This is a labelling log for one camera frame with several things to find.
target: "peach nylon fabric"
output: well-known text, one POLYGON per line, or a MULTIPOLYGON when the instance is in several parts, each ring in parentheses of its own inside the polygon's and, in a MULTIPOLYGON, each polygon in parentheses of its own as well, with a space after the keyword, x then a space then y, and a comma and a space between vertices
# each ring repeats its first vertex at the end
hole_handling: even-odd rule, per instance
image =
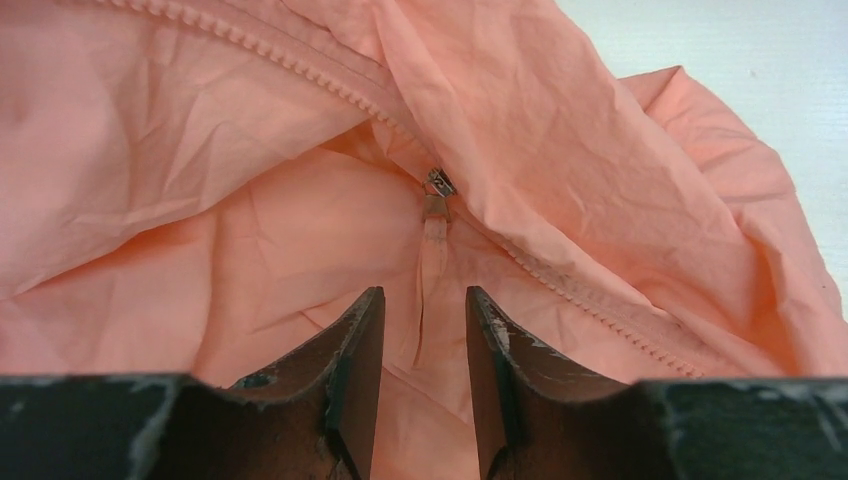
POLYGON ((393 480, 479 475, 469 285, 625 382, 848 374, 778 155, 552 1, 2 0, 0 65, 3 374, 229 385, 383 285, 393 480))

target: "white background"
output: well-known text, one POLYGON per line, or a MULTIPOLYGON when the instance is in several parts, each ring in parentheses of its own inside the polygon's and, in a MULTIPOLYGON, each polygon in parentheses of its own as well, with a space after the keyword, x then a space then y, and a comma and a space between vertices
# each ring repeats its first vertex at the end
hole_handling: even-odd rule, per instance
POLYGON ((782 156, 848 311, 848 0, 557 0, 607 67, 683 65, 782 156))

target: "zipper slider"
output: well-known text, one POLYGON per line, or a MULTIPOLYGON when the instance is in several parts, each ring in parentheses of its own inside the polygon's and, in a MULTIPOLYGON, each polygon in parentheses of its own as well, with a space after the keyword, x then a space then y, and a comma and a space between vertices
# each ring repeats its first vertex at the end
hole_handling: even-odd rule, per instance
POLYGON ((427 180, 424 180, 421 186, 424 188, 423 220, 426 221, 430 217, 442 217, 450 222, 447 197, 456 195, 456 188, 445 171, 440 168, 430 170, 427 180))

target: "zipper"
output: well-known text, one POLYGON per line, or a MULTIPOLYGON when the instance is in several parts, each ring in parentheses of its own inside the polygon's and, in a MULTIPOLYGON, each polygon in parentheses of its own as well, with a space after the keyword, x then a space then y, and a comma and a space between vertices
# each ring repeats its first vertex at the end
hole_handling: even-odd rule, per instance
POLYGON ((407 332, 401 346, 401 361, 411 368, 420 368, 421 359, 426 358, 423 353, 429 350, 427 339, 432 338, 432 335, 428 335, 426 329, 433 322, 428 321, 432 312, 427 310, 427 304, 448 266, 450 252, 447 234, 451 216, 447 201, 456 195, 456 188, 444 170, 439 168, 430 170, 421 187, 424 189, 424 225, 415 282, 418 325, 407 332))
MULTIPOLYGON (((342 99, 355 105, 360 110, 368 113, 368 115, 376 118, 378 121, 385 124, 392 131, 399 134, 402 138, 410 140, 410 145, 417 150, 416 154, 420 154, 427 159, 427 163, 438 165, 438 155, 436 155, 428 146, 427 142, 422 140, 422 136, 415 131, 414 122, 404 122, 389 114, 386 109, 381 108, 377 102, 368 98, 367 94, 361 94, 349 88, 340 80, 333 78, 332 75, 324 72, 313 65, 308 64, 302 58, 297 58, 291 53, 291 49, 287 50, 279 44, 273 44, 252 33, 232 25, 230 22, 220 18, 220 16, 212 15, 203 10, 213 10, 213 5, 207 5, 194 0, 187 0, 186 3, 196 3, 203 5, 200 9, 188 6, 186 3, 167 0, 90 0, 97 4, 109 4, 122 9, 131 9, 136 12, 146 13, 155 17, 165 17, 173 21, 179 21, 190 27, 209 32, 222 39, 226 39, 231 43, 239 45, 246 50, 252 51, 262 57, 268 58, 270 61, 282 66, 283 68, 295 73, 319 87, 324 88, 331 94, 338 95, 342 99)), ((415 173, 409 171, 410 175, 415 177, 415 173)), ((422 259, 430 261, 435 257, 433 268, 425 268, 426 271, 419 272, 420 292, 419 301, 422 302, 421 312, 418 326, 418 342, 414 350, 414 357, 411 361, 412 365, 417 365, 421 358, 421 351, 425 346, 422 344, 424 317, 423 300, 426 297, 427 289, 432 289, 438 281, 441 273, 447 264, 447 243, 446 233, 447 224, 450 222, 450 211, 448 209, 447 199, 452 196, 457 196, 458 192, 453 184, 448 179, 447 175, 439 167, 433 168, 427 174, 422 182, 424 188, 424 240, 422 241, 422 259)), ((640 335, 626 325, 623 319, 617 319, 615 315, 611 315, 608 309, 597 308, 592 305, 593 302, 585 301, 586 295, 580 295, 577 290, 580 290, 582 285, 574 279, 563 275, 550 275, 546 273, 548 270, 556 271, 535 257, 521 251, 507 238, 495 232, 486 231, 478 222, 464 209, 457 209, 470 225, 474 226, 481 234, 485 235, 491 241, 495 242, 504 251, 509 254, 515 262, 520 265, 525 271, 536 278, 541 284, 548 289, 563 297, 568 302, 578 306, 587 313, 597 318, 603 325, 609 327, 614 333, 624 337, 634 346, 644 351, 651 358, 664 363, 668 367, 677 370, 681 374, 698 378, 703 376, 703 371, 694 367, 689 362, 686 362, 677 356, 664 351, 651 344, 644 336, 640 335)))

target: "zipper teeth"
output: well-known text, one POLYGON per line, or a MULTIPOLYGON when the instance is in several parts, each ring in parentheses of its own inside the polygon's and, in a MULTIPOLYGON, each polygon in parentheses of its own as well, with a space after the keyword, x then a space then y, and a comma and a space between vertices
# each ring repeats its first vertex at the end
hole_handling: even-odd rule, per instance
MULTIPOLYGON (((311 65, 302 60, 293 58, 285 49, 271 44, 257 36, 245 32, 244 30, 230 24, 226 20, 222 20, 216 16, 200 12, 192 7, 183 5, 178 2, 166 0, 92 0, 95 3, 103 5, 113 5, 118 8, 129 8, 137 12, 148 13, 156 17, 166 17, 173 21, 182 22, 190 27, 196 27, 206 32, 212 33, 220 38, 226 39, 236 45, 240 45, 247 50, 251 50, 256 54, 268 58, 270 61, 282 66, 283 68, 305 77, 318 86, 326 89, 330 93, 334 93, 355 105, 360 110, 368 113, 370 116, 377 118, 390 129, 400 134, 404 139, 410 140, 412 145, 420 150, 427 157, 433 158, 432 153, 424 146, 421 140, 412 132, 406 129, 400 122, 392 118, 390 115, 381 110, 377 105, 369 101, 367 98, 359 95, 353 90, 348 89, 340 81, 332 78, 324 72, 318 71, 311 65)), ((593 308, 583 299, 569 293, 567 287, 562 287, 554 279, 537 271, 529 265, 527 255, 524 252, 518 251, 507 239, 497 235, 495 243, 500 245, 518 265, 532 275, 536 280, 552 290, 557 295, 563 297, 568 302, 576 305, 583 311, 589 313, 602 324, 612 330, 615 334, 623 337, 625 340, 632 343, 641 351, 648 354, 651 358, 664 363, 666 366, 682 373, 687 377, 699 378, 704 376, 703 372, 685 362, 669 352, 663 351, 652 345, 642 335, 633 332, 628 327, 620 325, 609 316, 601 313, 601 309, 593 308)))
POLYGON ((542 272, 539 272, 538 270, 533 268, 531 265, 529 265, 528 262, 526 261, 526 258, 527 258, 528 255, 526 253, 516 251, 516 249, 511 245, 511 243, 508 240, 503 239, 503 238, 499 238, 499 239, 496 240, 496 243, 499 244, 501 246, 501 248, 506 250, 506 252, 509 254, 509 256, 511 256, 513 258, 513 260, 515 260, 516 263, 521 265, 521 267, 524 270, 526 270, 528 273, 530 273, 530 275, 532 275, 540 283, 542 283, 543 285, 548 287, 550 290, 552 290, 557 295, 565 298, 566 300, 568 300, 569 302, 571 302, 575 306, 579 307, 580 309, 582 309, 586 313, 592 315, 602 325, 605 325, 607 328, 609 328, 610 330, 615 332, 617 335, 623 337, 625 340, 629 341, 630 343, 632 343, 633 345, 638 347, 639 350, 646 353, 647 355, 649 355, 654 360, 657 360, 658 362, 665 364, 669 368, 672 368, 672 369, 682 373, 683 375, 685 375, 687 377, 701 378, 701 377, 704 376, 704 373, 700 369, 693 366, 691 363, 686 362, 684 360, 681 360, 680 358, 677 358, 675 355, 671 354, 670 352, 664 351, 664 350, 660 349, 659 347, 654 346, 647 339, 645 339, 645 337, 643 337, 639 333, 632 331, 631 329, 629 329, 626 326, 620 325, 616 320, 614 320, 614 319, 610 318, 609 316, 601 313, 602 309, 597 308, 597 307, 593 308, 593 306, 590 305, 589 302, 585 301, 584 299, 578 298, 576 295, 566 291, 565 288, 558 285, 558 283, 560 283, 560 282, 557 282, 554 279, 549 278, 547 275, 544 275, 542 272))

